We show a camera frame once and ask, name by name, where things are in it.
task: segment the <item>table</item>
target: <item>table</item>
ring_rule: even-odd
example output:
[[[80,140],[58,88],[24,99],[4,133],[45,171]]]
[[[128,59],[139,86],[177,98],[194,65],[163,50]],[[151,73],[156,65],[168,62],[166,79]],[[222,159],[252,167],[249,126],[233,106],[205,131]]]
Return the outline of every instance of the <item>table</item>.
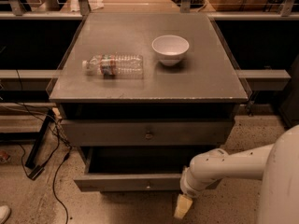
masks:
[[[186,59],[161,65],[159,35],[187,39]],[[83,60],[116,52],[142,55],[143,78],[84,75]],[[247,100],[204,13],[91,13],[50,95],[87,164],[76,183],[100,191],[179,189],[183,165],[225,142]]]

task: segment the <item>bottle label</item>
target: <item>bottle label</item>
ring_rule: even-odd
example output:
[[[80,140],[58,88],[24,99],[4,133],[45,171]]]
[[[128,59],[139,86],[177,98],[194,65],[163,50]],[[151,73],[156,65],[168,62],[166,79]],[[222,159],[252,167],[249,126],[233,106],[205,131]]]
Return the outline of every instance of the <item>bottle label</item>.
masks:
[[[102,55],[100,69],[103,75],[116,75],[115,55]]]

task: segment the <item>black cable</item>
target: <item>black cable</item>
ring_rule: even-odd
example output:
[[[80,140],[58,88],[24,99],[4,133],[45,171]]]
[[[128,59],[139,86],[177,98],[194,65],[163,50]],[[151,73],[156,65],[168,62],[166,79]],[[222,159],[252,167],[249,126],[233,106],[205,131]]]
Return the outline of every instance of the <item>black cable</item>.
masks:
[[[55,197],[55,199],[62,205],[62,207],[63,207],[64,210],[65,210],[65,214],[66,214],[66,217],[65,217],[65,224],[68,223],[68,210],[67,210],[66,206],[64,205],[64,203],[57,197],[57,194],[56,194],[56,191],[55,191],[55,181],[56,181],[56,177],[57,177],[58,171],[60,170],[60,168],[62,167],[62,165],[64,164],[64,162],[68,160],[71,150],[72,150],[72,147],[71,147],[71,148],[69,149],[69,151],[65,154],[63,161],[62,161],[62,162],[60,163],[60,165],[58,166],[58,168],[57,168],[57,170],[56,170],[56,172],[55,172],[55,175],[54,175],[54,178],[53,178],[53,184],[52,184],[52,190],[53,190],[54,197]]]

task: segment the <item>drawer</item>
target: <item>drawer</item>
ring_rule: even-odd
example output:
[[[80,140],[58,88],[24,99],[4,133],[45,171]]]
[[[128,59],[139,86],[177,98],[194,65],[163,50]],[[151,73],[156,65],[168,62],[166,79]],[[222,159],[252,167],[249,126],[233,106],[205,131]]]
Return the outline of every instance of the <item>drawer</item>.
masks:
[[[64,132],[72,146],[160,146],[224,143],[230,119],[193,121],[131,121],[65,119]]]
[[[179,190],[184,166],[211,146],[90,147],[81,191]]]

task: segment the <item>shoe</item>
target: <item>shoe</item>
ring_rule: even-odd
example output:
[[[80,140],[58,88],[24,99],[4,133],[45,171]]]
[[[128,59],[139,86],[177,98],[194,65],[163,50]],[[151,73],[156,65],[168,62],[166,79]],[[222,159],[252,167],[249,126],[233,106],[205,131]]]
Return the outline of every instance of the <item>shoe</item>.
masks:
[[[7,205],[0,206],[0,224],[6,222],[10,215],[10,208]]]

